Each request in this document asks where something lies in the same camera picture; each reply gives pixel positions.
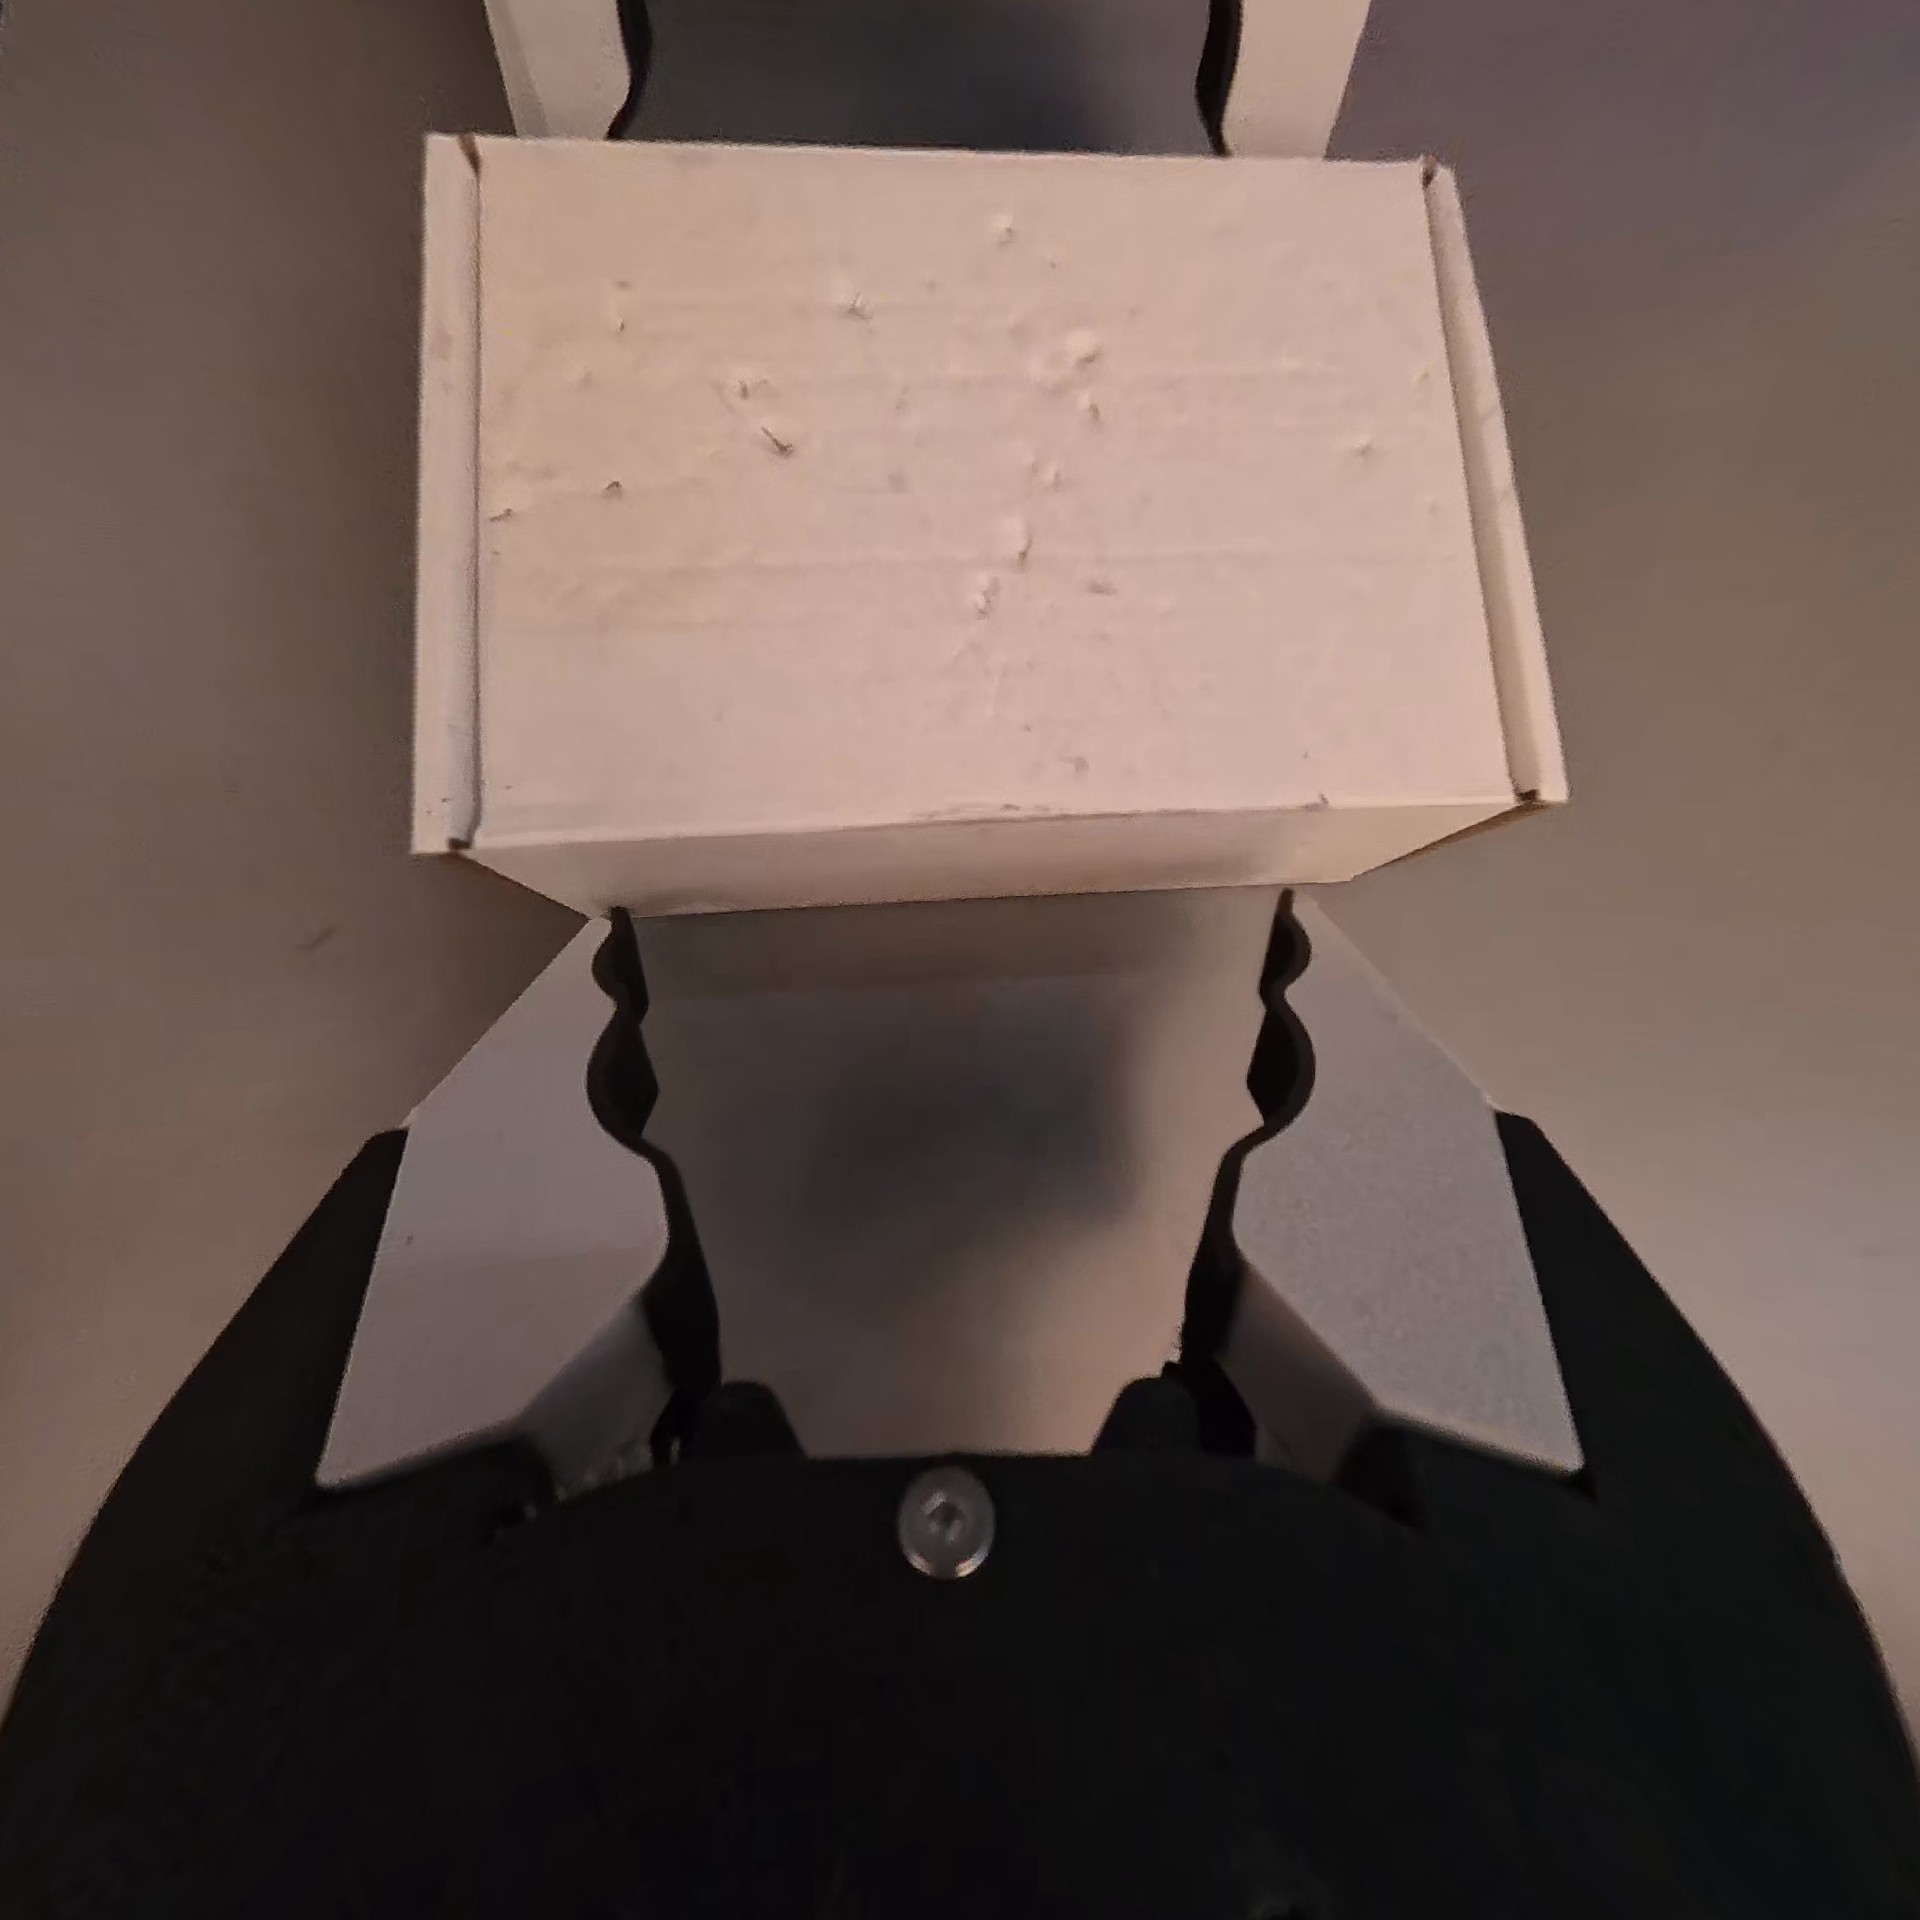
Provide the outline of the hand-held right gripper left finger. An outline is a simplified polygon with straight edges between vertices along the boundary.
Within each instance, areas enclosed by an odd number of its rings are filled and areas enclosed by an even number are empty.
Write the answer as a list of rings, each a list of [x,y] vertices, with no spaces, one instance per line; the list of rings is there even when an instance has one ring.
[[[620,908],[408,1117],[321,1489],[524,1445],[578,1494],[684,1450],[722,1342],[688,1192],[650,1138],[649,1008]]]

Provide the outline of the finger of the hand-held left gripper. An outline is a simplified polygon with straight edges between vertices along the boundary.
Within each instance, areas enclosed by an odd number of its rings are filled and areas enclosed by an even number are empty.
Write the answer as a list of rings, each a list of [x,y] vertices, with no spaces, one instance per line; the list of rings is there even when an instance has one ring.
[[[1208,2],[1194,102],[1222,158],[1320,160],[1360,49],[1360,2]]]
[[[649,69],[645,2],[487,2],[516,137],[623,137]]]

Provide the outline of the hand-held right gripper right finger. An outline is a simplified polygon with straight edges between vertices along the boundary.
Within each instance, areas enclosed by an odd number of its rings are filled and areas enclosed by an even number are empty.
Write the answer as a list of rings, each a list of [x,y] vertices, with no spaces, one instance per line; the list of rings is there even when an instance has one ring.
[[[1296,892],[1169,1372],[1202,1446],[1334,1482],[1375,1433],[1583,1465],[1497,1112]]]

